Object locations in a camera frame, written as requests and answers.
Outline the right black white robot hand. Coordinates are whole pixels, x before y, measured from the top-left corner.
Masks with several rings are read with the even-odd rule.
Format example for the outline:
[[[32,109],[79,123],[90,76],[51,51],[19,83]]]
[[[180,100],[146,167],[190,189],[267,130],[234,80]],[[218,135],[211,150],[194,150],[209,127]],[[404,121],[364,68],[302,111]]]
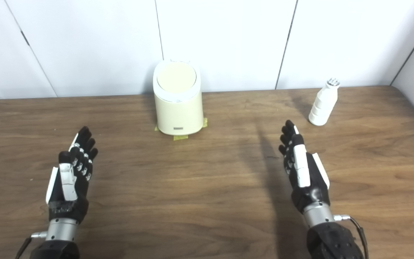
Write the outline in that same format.
[[[283,167],[293,189],[294,206],[303,213],[315,202],[330,205],[329,178],[319,155],[307,151],[303,136],[291,120],[286,120],[281,132],[278,150],[283,155]]]

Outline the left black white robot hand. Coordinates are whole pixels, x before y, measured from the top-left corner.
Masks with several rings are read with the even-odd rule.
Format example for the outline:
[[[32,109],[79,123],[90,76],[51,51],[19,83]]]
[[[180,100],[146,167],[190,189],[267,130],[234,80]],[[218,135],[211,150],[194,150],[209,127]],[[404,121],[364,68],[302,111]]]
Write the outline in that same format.
[[[75,135],[69,149],[61,151],[51,172],[47,192],[49,220],[68,218],[81,223],[89,208],[87,193],[98,154],[96,141],[87,126]]]

